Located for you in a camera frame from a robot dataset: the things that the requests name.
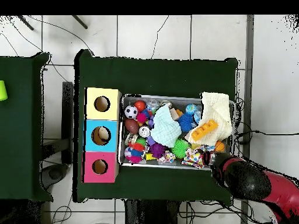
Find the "orange building block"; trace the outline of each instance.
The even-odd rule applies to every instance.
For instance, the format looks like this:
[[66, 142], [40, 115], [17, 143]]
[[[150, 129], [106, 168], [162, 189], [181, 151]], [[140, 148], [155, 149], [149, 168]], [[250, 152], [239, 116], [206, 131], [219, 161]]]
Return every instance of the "orange building block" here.
[[198, 141], [203, 136], [207, 135], [209, 132], [218, 127], [218, 124], [214, 120], [210, 120], [207, 124], [203, 124], [201, 127], [198, 127], [191, 134], [194, 141]]

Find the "circular hole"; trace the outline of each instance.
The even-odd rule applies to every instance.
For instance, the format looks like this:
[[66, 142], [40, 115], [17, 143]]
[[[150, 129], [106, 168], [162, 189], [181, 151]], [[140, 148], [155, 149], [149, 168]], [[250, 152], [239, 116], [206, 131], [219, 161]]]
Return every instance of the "circular hole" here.
[[100, 112], [108, 111], [110, 107], [109, 99], [105, 96], [96, 98], [95, 100], [95, 109]]
[[111, 133], [106, 127], [96, 127], [91, 133], [91, 139], [97, 145], [106, 145], [111, 139]]
[[93, 164], [92, 164], [92, 170], [96, 173], [96, 174], [103, 174], [106, 173], [108, 169], [108, 164], [107, 162], [105, 162], [104, 160], [96, 160]]

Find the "towel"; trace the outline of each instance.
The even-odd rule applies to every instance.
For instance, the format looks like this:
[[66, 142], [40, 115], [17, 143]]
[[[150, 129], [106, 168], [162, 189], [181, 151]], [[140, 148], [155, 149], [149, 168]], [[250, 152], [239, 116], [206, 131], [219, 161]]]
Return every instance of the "towel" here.
[[202, 103], [203, 117], [196, 128], [208, 123], [209, 120], [214, 120], [218, 124], [218, 127], [197, 141], [191, 135], [196, 129], [194, 128], [189, 131], [186, 139], [191, 144], [215, 146], [218, 140], [222, 141], [232, 133], [229, 97], [227, 94], [204, 92]]
[[173, 148], [182, 130], [179, 123], [172, 119], [169, 104], [157, 110], [153, 119], [154, 129], [151, 130], [151, 136], [155, 142]]

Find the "shape sorter box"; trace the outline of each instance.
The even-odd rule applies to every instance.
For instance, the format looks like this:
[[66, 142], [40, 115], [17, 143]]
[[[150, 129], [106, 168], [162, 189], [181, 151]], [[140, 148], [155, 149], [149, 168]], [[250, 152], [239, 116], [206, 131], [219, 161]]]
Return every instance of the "shape sorter box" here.
[[116, 156], [120, 98], [121, 93], [117, 89], [85, 88], [84, 183], [115, 182], [119, 171]]

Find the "dark green table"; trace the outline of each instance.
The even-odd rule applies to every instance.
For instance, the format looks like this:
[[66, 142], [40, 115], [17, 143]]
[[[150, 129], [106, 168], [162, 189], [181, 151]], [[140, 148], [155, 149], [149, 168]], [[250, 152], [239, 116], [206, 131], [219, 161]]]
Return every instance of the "dark green table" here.
[[118, 89], [122, 94], [198, 98], [201, 92], [235, 97], [235, 58], [225, 61], [168, 61], [161, 59], [95, 58], [81, 50], [75, 58], [74, 187], [75, 201], [85, 198], [145, 200], [219, 200], [229, 204], [230, 193], [216, 185], [210, 171], [152, 167], [120, 167], [113, 184], [82, 183], [84, 88]]
[[50, 201], [39, 182], [41, 165], [41, 70], [48, 53], [31, 58], [0, 57], [0, 198]]

